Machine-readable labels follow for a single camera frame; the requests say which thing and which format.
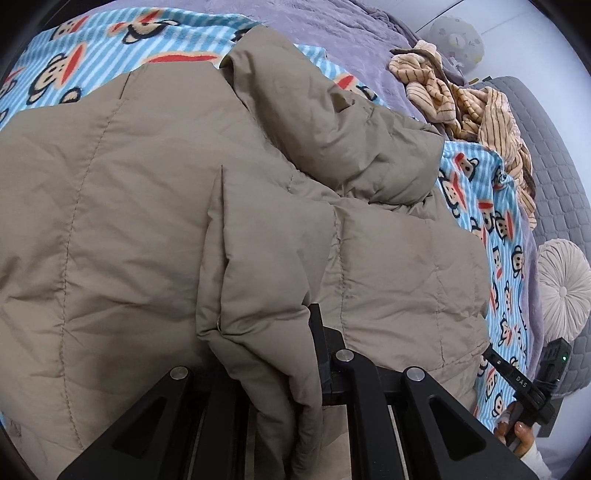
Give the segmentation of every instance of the silver bolt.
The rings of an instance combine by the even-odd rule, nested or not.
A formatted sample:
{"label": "silver bolt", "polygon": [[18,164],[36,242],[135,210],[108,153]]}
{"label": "silver bolt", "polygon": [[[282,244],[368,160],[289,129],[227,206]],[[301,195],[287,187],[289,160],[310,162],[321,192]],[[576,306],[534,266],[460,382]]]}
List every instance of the silver bolt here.
{"label": "silver bolt", "polygon": [[336,352],[336,358],[341,362],[350,362],[354,356],[355,354],[351,350],[347,350],[346,348],[343,348],[342,350]]}
{"label": "silver bolt", "polygon": [[182,380],[183,378],[185,378],[187,375],[189,374],[189,370],[187,370],[187,367],[174,367],[171,371],[170,371],[170,376],[174,379],[174,380]]}
{"label": "silver bolt", "polygon": [[407,370],[407,377],[415,382],[420,382],[425,378],[425,371],[419,367],[411,367]]}

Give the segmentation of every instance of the jacket sleeve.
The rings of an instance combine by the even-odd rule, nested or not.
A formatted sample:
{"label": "jacket sleeve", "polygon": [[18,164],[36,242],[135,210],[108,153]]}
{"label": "jacket sleeve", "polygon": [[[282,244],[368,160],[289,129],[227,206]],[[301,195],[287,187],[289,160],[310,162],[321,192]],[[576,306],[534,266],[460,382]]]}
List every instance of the jacket sleeve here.
{"label": "jacket sleeve", "polygon": [[341,89],[273,29],[250,30],[220,69],[271,142],[339,195],[412,205],[433,188],[434,127]]}
{"label": "jacket sleeve", "polygon": [[528,452],[521,457],[521,461],[530,467],[540,480],[554,480],[552,472],[550,472],[550,469],[544,463],[544,459],[535,442]]}

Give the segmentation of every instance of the round cushion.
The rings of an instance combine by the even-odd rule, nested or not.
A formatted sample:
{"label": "round cushion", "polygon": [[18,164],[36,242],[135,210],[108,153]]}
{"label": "round cushion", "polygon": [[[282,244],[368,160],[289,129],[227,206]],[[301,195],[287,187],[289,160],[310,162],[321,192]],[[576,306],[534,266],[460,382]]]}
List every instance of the round cushion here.
{"label": "round cushion", "polygon": [[549,240],[538,250],[544,341],[563,337],[572,342],[591,311],[591,268],[574,243]]}

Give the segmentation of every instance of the bed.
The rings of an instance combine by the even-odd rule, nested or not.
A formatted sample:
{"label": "bed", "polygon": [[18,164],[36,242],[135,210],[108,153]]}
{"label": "bed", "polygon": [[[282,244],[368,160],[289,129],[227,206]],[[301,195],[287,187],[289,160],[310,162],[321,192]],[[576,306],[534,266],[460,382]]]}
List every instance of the bed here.
{"label": "bed", "polygon": [[[327,2],[330,8],[323,8]],[[56,27],[65,20],[84,14],[88,7],[73,11],[68,2],[55,13],[59,2],[53,2],[39,13],[30,25],[31,32]],[[408,31],[383,12],[365,8],[349,0],[275,1],[253,6],[245,0],[161,0],[159,7],[174,7],[212,14],[235,12],[269,24],[295,43],[322,45],[329,59],[343,66],[371,87],[393,109],[423,120],[422,114],[407,100],[403,85],[386,69],[389,50],[409,48],[414,41]],[[89,13],[145,5],[137,0],[115,0]],[[339,15],[334,18],[332,12]],[[3,55],[2,82],[11,60],[33,35],[23,31],[21,39]],[[536,204],[538,226],[534,237],[538,244],[551,238],[567,238],[577,244],[588,258],[591,255],[591,207],[579,175],[556,128],[536,98],[518,80],[511,77],[487,83],[509,97],[522,136],[531,151],[538,186]],[[591,323],[588,321],[574,341],[573,356],[560,395],[568,395],[591,381]]]}

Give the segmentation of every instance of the blue striped blanket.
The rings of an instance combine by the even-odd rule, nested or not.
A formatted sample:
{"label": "blue striped blanket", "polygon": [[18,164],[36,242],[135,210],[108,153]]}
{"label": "blue striped blanket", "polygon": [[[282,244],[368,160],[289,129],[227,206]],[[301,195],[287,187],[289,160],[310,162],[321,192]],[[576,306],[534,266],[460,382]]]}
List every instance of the blue striped blanket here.
{"label": "blue striped blanket", "polygon": [[[74,18],[40,33],[0,87],[0,128],[20,110],[75,102],[146,62],[210,61],[216,67],[259,25],[243,15],[207,15],[177,8],[124,8]],[[296,45],[344,89],[383,101],[327,59],[325,49]]]}
{"label": "blue striped blanket", "polygon": [[[480,144],[446,142],[437,184],[458,224],[482,241],[491,269],[486,316],[494,349],[525,372],[529,332],[521,314],[523,234],[513,178],[503,160]],[[476,379],[475,417],[493,430],[514,390],[484,360]]]}

